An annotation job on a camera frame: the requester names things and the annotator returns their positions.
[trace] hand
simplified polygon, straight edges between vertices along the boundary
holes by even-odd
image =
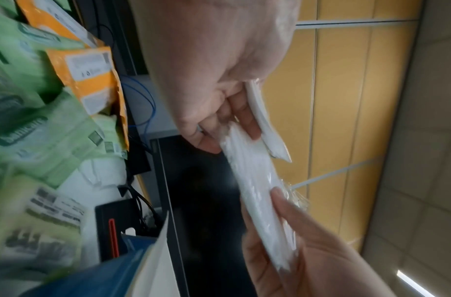
[[[130,3],[148,70],[181,135],[219,153],[220,127],[236,117],[260,138],[243,82],[264,79],[282,60],[300,0]]]
[[[356,251],[289,203],[280,189],[271,191],[271,199],[278,215],[296,232],[298,257],[292,275],[286,276],[294,282],[289,292],[289,286],[283,286],[269,261],[242,204],[247,227],[242,242],[243,256],[258,297],[395,296]]]

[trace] yellow panel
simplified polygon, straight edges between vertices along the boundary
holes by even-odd
[[[318,19],[371,19],[374,5],[375,0],[319,0]]]
[[[336,234],[341,218],[345,181],[346,173],[340,173],[308,185],[310,215]]]
[[[356,240],[350,244],[350,246],[356,250],[356,252],[361,253],[362,244],[364,243],[364,238]]]
[[[346,241],[364,237],[379,184],[382,161],[351,170],[343,203],[339,235]]]
[[[311,177],[349,165],[370,28],[317,32]]]
[[[372,30],[352,163],[385,154],[416,23]]]
[[[314,21],[317,19],[317,0],[303,0],[300,4],[299,21]]]
[[[376,0],[376,19],[418,19],[423,0]]]
[[[292,157],[292,163],[274,160],[274,165],[290,184],[305,181],[309,170],[314,51],[315,30],[296,30],[287,55],[263,86],[271,122]]]

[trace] fingernail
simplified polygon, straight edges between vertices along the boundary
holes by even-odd
[[[274,197],[276,197],[278,199],[282,199],[282,200],[284,199],[283,191],[281,190],[281,188],[279,188],[277,186],[271,189],[271,196],[274,196]]]

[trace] pile of packages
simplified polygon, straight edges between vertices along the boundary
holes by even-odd
[[[0,0],[0,276],[64,275],[86,209],[54,189],[93,158],[126,158],[111,49],[67,0]]]

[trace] blue cable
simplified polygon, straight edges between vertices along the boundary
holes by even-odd
[[[132,77],[130,77],[130,76],[127,76],[127,75],[121,75],[122,77],[125,77],[125,78],[128,78],[128,79],[130,79],[130,80],[132,80],[132,81],[134,81],[136,84],[138,84],[138,85],[140,85],[149,95],[150,95],[150,97],[152,98],[152,100],[153,100],[153,96],[152,96],[152,94],[150,93],[150,91],[147,89],[147,87],[146,86],[144,86],[140,81],[138,81],[137,79],[135,79],[135,78],[132,78]],[[155,104],[155,109],[157,108],[157,104],[155,103],[155,100],[153,100],[153,103]]]
[[[144,97],[148,101],[148,103],[150,103],[150,106],[152,107],[152,114],[150,115],[148,120],[146,120],[145,122],[142,122],[140,124],[137,124],[137,125],[129,125],[129,127],[130,128],[132,128],[132,127],[139,127],[139,126],[142,126],[142,125],[145,125],[145,124],[147,124],[147,126],[148,126],[148,124],[150,123],[150,120],[153,119],[153,117],[155,116],[155,113],[157,111],[157,108],[156,108],[156,106],[154,104],[155,100],[152,97],[152,101],[154,102],[154,103],[152,103],[152,101],[150,101],[144,94],[142,94],[140,91],[138,91],[137,89],[133,88],[132,86],[127,85],[127,84],[123,84],[123,83],[121,83],[121,85],[122,85],[123,88],[129,88],[129,89],[135,91],[136,93],[138,93],[140,96]]]

